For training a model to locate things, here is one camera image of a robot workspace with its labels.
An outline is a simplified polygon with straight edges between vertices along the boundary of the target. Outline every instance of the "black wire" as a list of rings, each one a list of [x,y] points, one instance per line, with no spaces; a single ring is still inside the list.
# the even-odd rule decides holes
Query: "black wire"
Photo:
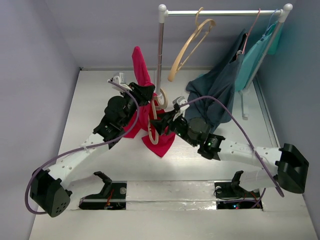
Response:
[[[242,198],[241,196],[238,197],[238,198],[221,198],[221,197],[218,197],[218,196],[217,196],[216,190],[214,190],[213,195],[214,195],[216,198],[221,199],[221,200],[238,200],[238,199],[241,199],[241,198]]]

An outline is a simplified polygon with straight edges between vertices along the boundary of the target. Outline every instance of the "wall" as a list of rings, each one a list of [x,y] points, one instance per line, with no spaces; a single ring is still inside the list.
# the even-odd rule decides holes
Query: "wall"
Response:
[[[310,163],[305,201],[320,234],[320,22],[319,0],[298,0],[284,28],[277,54],[268,56],[259,76],[283,143],[292,143]]]
[[[81,67],[132,67],[134,46],[140,46],[148,67],[157,66],[158,6],[169,10],[275,10],[295,0],[47,0],[75,59]],[[254,17],[214,17],[216,27],[186,66],[213,66]],[[262,33],[269,17],[259,18],[255,33]],[[171,66],[195,30],[192,16],[166,18],[163,66]]]
[[[0,239],[26,240],[25,187],[58,153],[79,68],[42,0],[1,1],[0,32]]]

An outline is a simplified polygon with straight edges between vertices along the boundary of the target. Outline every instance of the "clothes rack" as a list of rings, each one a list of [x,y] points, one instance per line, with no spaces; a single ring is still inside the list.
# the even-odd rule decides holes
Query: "clothes rack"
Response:
[[[277,33],[281,29],[281,26],[284,24],[286,18],[288,17],[290,11],[293,9],[293,5],[288,3],[284,5],[283,9],[274,11],[274,10],[261,10],[260,16],[270,16],[274,13],[275,16],[278,16],[278,22],[272,35],[270,37],[270,41],[262,53],[262,57],[258,62],[257,66],[253,70],[252,75],[250,76],[249,81],[242,91],[240,91],[241,95],[241,104],[242,104],[242,117],[249,117],[249,108],[247,104],[246,95],[249,93],[249,86],[253,79],[255,78],[261,63],[263,62],[265,56],[269,48],[271,47]],[[199,16],[256,16],[258,15],[258,10],[203,10],[199,13]],[[162,70],[162,50],[163,50],[163,40],[164,40],[164,25],[165,18],[169,16],[196,16],[198,13],[197,10],[180,10],[173,11],[168,10],[166,5],[160,4],[158,7],[158,22],[159,22],[159,32],[158,32],[158,64],[156,69],[156,81],[155,81],[155,93],[159,96],[159,99],[164,98],[161,94],[161,70]]]

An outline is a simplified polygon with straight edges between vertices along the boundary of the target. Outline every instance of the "hanger hook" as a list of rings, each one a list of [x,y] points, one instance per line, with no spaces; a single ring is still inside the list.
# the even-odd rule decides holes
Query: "hanger hook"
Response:
[[[196,15],[195,15],[195,25],[196,25],[196,27],[198,28],[199,27],[199,23],[198,23],[198,16],[199,16],[199,13],[202,11],[204,9],[204,7],[202,6],[202,7],[200,7],[200,9],[198,10],[198,12],[196,13]]]

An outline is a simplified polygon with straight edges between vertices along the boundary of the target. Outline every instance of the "wooden hanger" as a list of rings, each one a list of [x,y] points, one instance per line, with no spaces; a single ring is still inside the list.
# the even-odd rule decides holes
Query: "wooden hanger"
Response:
[[[178,56],[176,57],[172,67],[171,67],[171,70],[170,70],[170,73],[169,73],[169,76],[168,76],[168,80],[170,82],[173,82],[174,79],[175,79],[175,75],[176,73],[182,68],[182,66],[187,62],[187,60],[189,59],[189,57],[191,56],[191,54],[194,53],[194,51],[197,49],[197,47],[200,45],[200,43],[207,37],[207,35],[209,34],[209,32],[211,31],[211,29],[216,26],[216,22],[213,20],[213,19],[207,19],[205,21],[203,21],[203,23],[199,24],[198,23],[198,16],[199,16],[199,13],[203,10],[204,8],[201,7],[199,9],[199,11],[197,12],[196,16],[195,16],[195,30],[194,32],[192,33],[192,35],[189,37],[189,39],[186,41],[186,43],[184,44],[183,48],[181,49],[181,51],[179,52]],[[195,40],[198,35],[201,33],[202,29],[204,28],[204,26],[206,24],[209,24],[209,28],[208,30],[204,33],[204,36],[202,37],[202,39],[198,42],[198,44],[194,47],[194,49],[190,52],[189,56],[186,57],[186,59],[181,62],[181,59],[185,53],[185,51],[187,50],[189,44]]]

